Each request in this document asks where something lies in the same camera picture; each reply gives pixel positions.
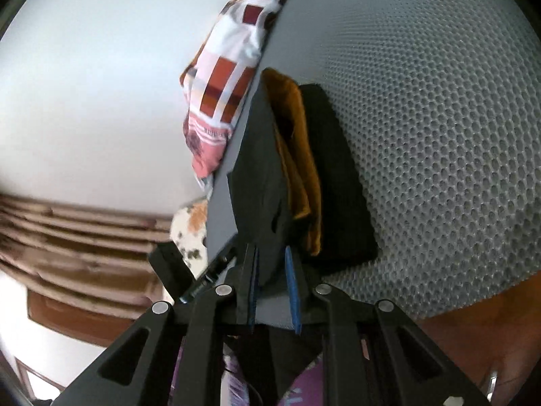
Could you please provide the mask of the black pants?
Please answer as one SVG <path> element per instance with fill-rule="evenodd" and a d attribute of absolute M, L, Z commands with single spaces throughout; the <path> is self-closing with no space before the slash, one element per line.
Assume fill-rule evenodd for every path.
<path fill-rule="evenodd" d="M 265 69 L 228 185 L 239 239 L 259 254 L 259 286 L 285 250 L 320 277 L 375 260 L 378 244 L 349 144 L 317 84 Z"/>

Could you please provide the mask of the brown striped curtain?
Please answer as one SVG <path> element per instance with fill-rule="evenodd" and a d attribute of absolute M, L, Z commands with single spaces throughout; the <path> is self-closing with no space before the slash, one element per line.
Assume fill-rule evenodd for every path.
<path fill-rule="evenodd" d="M 135 320 L 162 298 L 148 254 L 170 219 L 1 197 L 1 270 L 75 308 Z"/>

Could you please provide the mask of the grey mesh mattress topper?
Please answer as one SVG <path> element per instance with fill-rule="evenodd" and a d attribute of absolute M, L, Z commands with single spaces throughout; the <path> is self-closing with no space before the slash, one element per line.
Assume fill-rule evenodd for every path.
<path fill-rule="evenodd" d="M 325 91 L 378 257 L 329 278 L 414 318 L 540 269 L 540 40 L 514 0 L 287 0 L 260 61 Z"/>

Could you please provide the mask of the white orange floral pillow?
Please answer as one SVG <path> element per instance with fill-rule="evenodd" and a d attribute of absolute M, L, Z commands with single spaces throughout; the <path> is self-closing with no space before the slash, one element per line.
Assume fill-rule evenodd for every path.
<path fill-rule="evenodd" d="M 181 207 L 170 225 L 170 240 L 179 249 L 183 261 L 197 279 L 208 266 L 206 239 L 208 200 Z"/>

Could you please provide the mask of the pink checked folded blanket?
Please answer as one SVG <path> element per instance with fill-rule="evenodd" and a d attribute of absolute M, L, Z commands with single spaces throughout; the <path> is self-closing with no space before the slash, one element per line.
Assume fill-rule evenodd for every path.
<path fill-rule="evenodd" d="M 286 0 L 229 0 L 180 76 L 185 143 L 196 180 L 212 188 L 234 134 L 271 24 Z"/>

